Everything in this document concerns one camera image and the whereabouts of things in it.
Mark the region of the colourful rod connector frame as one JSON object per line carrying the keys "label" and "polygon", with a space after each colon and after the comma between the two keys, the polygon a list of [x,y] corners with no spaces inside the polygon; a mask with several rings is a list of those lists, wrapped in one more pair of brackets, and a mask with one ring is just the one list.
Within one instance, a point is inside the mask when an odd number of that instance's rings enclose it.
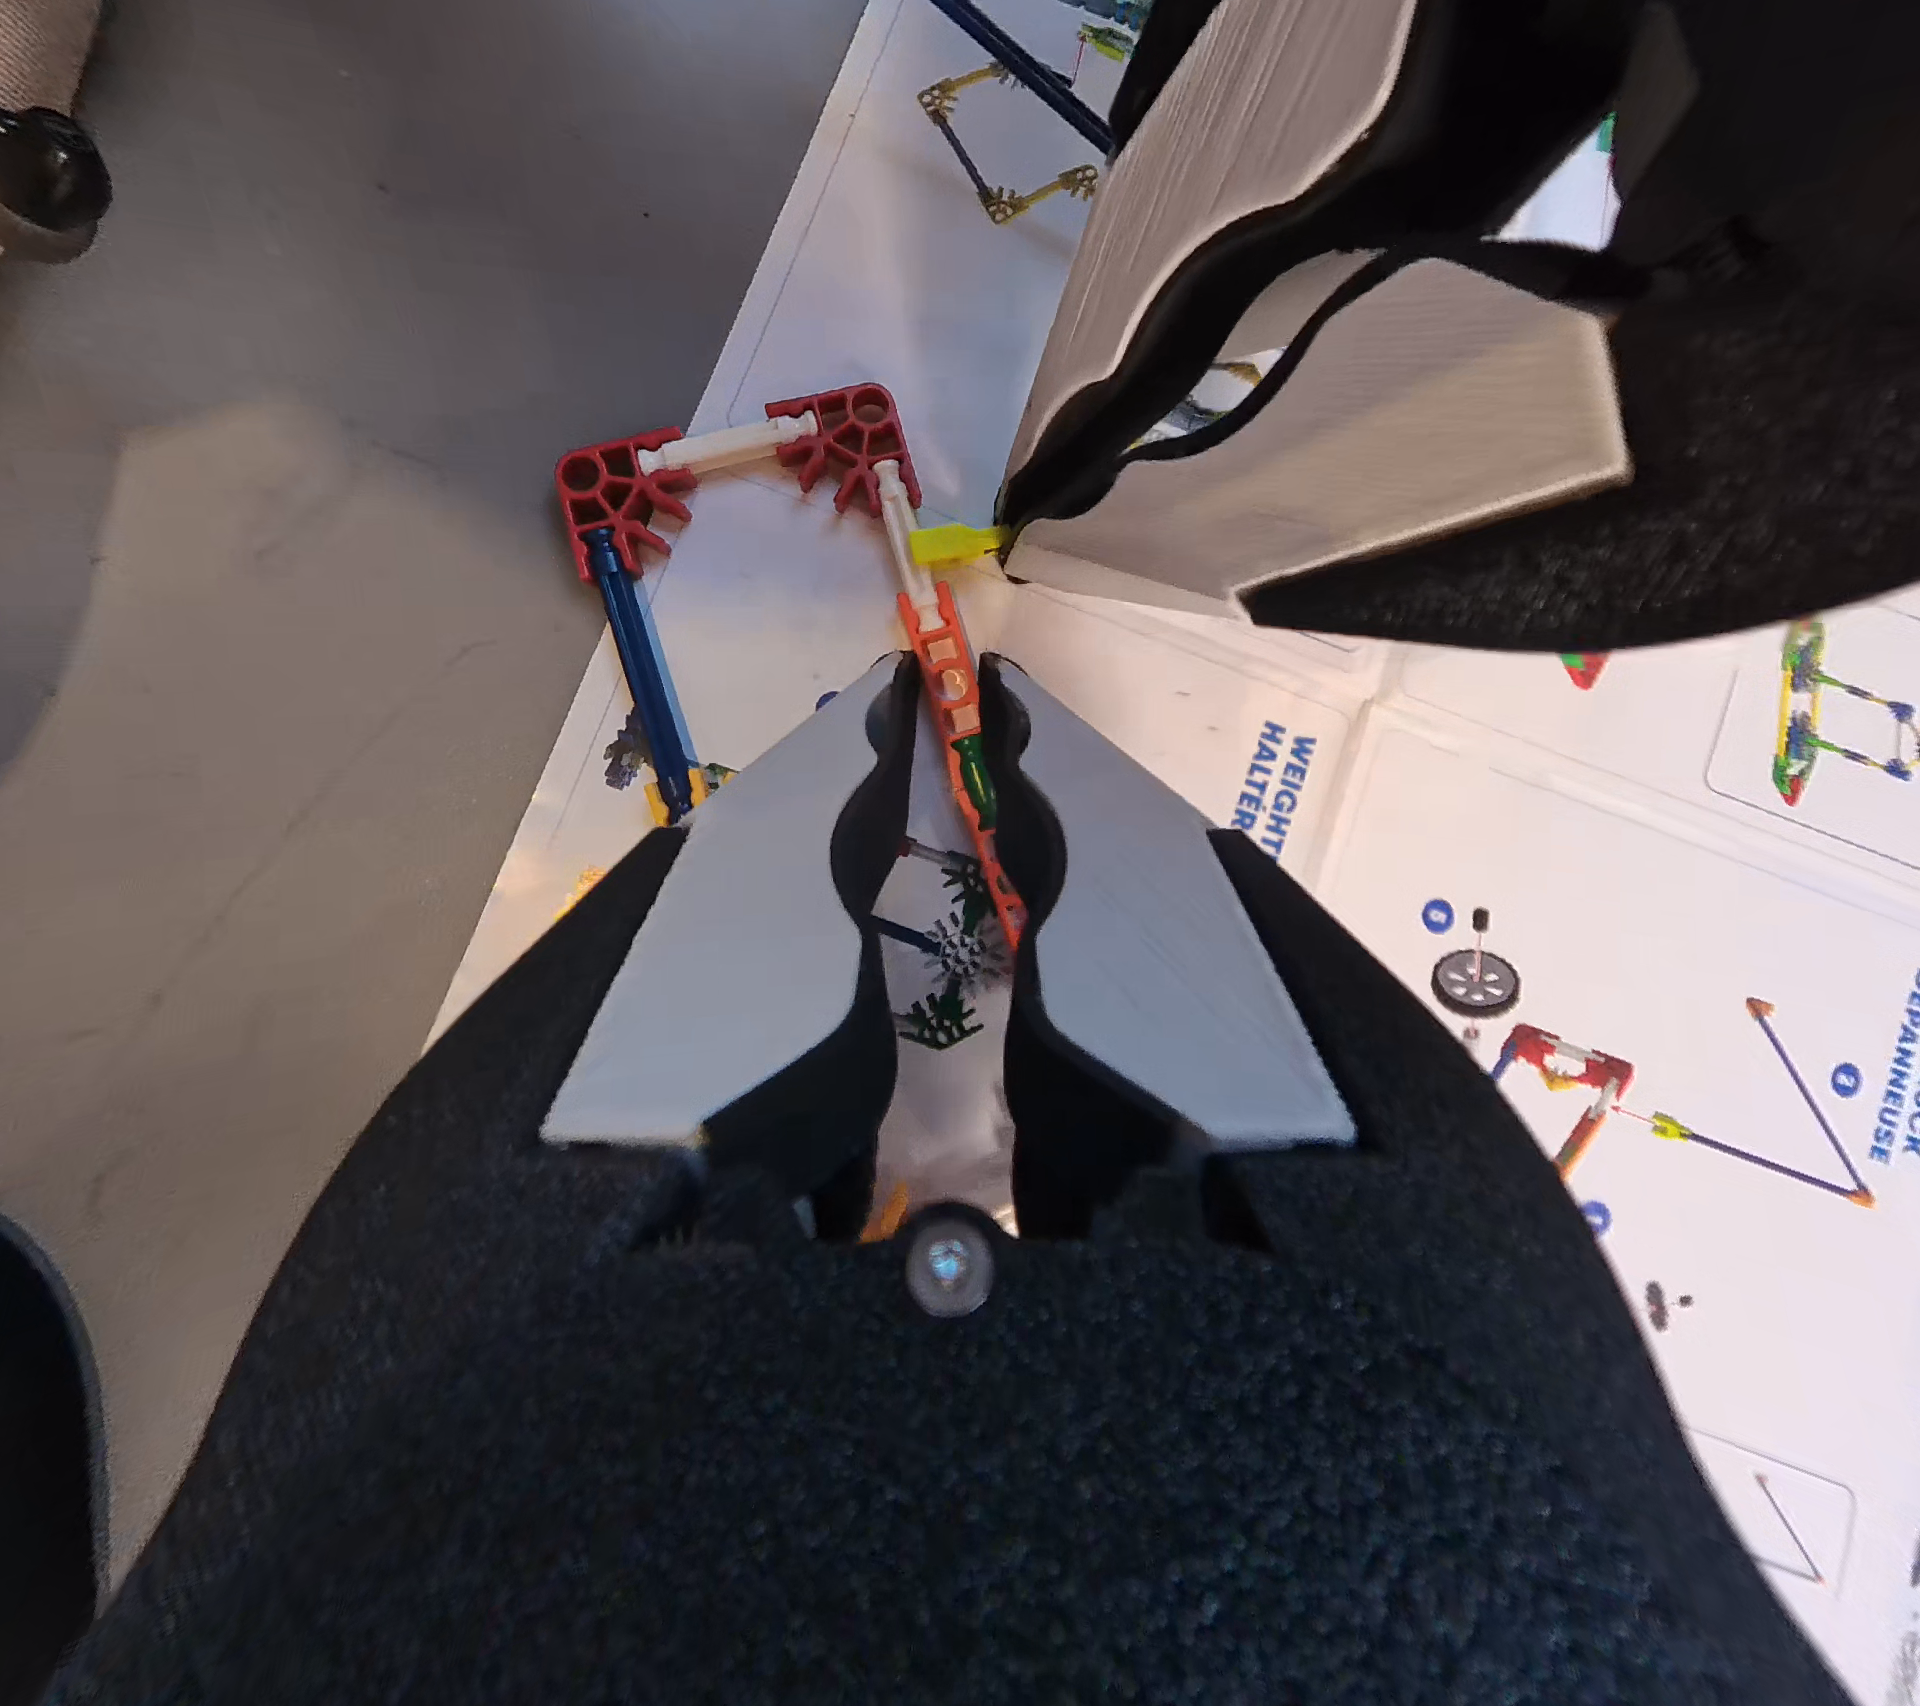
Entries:
{"label": "colourful rod connector frame", "polygon": [[801,494],[834,484],[834,511],[859,507],[886,535],[897,572],[902,636],[922,669],[926,713],[969,832],[966,854],[906,840],[906,857],[935,863],[948,914],[932,932],[878,917],[875,926],[927,957],[935,986],[894,1013],[897,1036],[953,1051],[986,1029],[979,998],[1021,953],[1027,907],[997,849],[998,801],[986,756],[979,656],[955,605],[948,572],[916,568],[910,534],[922,524],[922,483],[897,397],[878,379],[768,399],[758,420],[697,438],[660,428],[568,453],[553,470],[572,560],[595,585],[617,669],[630,725],[613,751],[613,777],[640,782],[651,827],[681,827],[717,789],[717,764],[697,756],[681,710],[641,568],[670,554],[655,518],[688,524],[688,495],[707,473],[782,465]]}

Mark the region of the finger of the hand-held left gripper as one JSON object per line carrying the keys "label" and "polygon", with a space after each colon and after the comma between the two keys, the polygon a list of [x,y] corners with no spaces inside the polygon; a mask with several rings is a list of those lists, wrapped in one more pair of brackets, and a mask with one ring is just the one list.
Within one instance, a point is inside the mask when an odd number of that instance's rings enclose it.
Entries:
{"label": "finger of the hand-held left gripper", "polygon": [[1286,213],[1357,155],[1419,0],[1221,0],[1111,164],[1005,461],[998,518],[1061,515],[1069,483],[1163,420],[1227,347],[1273,354],[1371,248]]}
{"label": "finger of the hand-held left gripper", "polygon": [[1037,512],[1017,580],[1251,614],[1269,585],[1627,483],[1609,269],[1590,248],[1485,237],[1346,281],[1286,276],[1302,290],[1256,313],[1302,325],[1253,414],[1128,453],[1080,512]]}

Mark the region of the blue plastic rod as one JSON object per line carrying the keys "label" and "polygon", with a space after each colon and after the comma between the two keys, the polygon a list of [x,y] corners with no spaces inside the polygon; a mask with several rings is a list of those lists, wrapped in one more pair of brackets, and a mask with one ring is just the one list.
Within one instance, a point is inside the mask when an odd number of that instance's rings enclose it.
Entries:
{"label": "blue plastic rod", "polygon": [[963,34],[969,34],[993,62],[998,62],[1024,89],[1030,89],[1050,111],[1058,111],[1077,136],[1083,136],[1102,155],[1114,155],[1111,126],[1069,89],[1069,81],[1021,46],[986,9],[971,0],[927,0],[943,9]]}

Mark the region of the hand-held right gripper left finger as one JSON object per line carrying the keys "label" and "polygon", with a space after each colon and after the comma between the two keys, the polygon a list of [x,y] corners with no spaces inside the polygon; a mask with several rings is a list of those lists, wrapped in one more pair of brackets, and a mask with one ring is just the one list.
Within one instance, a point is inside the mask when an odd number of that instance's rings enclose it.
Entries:
{"label": "hand-held right gripper left finger", "polygon": [[906,837],[922,677],[881,658],[670,840],[540,1120],[553,1146],[752,1164],[821,1223],[875,1207],[897,1032],[875,907]]}

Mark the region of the white building instruction sheet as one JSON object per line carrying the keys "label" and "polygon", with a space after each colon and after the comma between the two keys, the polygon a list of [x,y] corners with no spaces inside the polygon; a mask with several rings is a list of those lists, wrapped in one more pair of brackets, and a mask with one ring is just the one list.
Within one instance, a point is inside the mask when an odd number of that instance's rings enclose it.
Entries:
{"label": "white building instruction sheet", "polygon": [[[986,524],[1088,219],[1091,164],[916,0],[869,0],[690,438],[878,379],[922,524]],[[902,643],[894,572],[835,479],[707,470],[646,564],[690,718],[752,764]],[[1917,1701],[1917,591],[1811,622],[1823,734],[1772,777],[1786,625],[1618,653],[1442,653],[953,576],[1005,646],[1214,827],[1306,881],[1555,1154],[1694,1454],[1764,1580],[1862,1701]],[[436,1017],[460,1013],[646,829],[597,643]],[[969,849],[922,747],[881,895],[904,1013],[881,1207],[1012,1223],[1004,979],[948,986]]]}

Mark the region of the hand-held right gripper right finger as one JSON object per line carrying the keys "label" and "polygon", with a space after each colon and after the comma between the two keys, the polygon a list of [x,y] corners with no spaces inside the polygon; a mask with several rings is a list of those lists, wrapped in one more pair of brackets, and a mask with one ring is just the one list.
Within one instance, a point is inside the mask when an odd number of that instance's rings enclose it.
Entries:
{"label": "hand-held right gripper right finger", "polygon": [[1027,907],[1004,1042],[1021,1228],[1091,1228],[1135,1173],[1348,1147],[1225,837],[1012,658],[982,662],[997,846]]}

